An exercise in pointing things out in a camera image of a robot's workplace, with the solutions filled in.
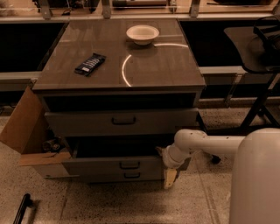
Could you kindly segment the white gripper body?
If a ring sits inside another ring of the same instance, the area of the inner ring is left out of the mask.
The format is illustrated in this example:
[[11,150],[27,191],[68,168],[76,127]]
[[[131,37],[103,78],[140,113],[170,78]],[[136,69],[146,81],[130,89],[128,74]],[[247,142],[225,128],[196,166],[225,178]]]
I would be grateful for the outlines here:
[[178,169],[188,158],[190,151],[182,151],[174,143],[163,148],[162,159],[167,168]]

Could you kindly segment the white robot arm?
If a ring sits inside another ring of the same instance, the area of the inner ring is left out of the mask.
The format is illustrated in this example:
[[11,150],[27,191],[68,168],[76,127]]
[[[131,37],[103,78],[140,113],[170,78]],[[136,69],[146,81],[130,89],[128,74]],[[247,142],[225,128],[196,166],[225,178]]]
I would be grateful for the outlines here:
[[246,136],[181,129],[172,144],[158,150],[165,188],[172,186],[192,151],[233,155],[229,224],[280,224],[280,129],[258,129]]

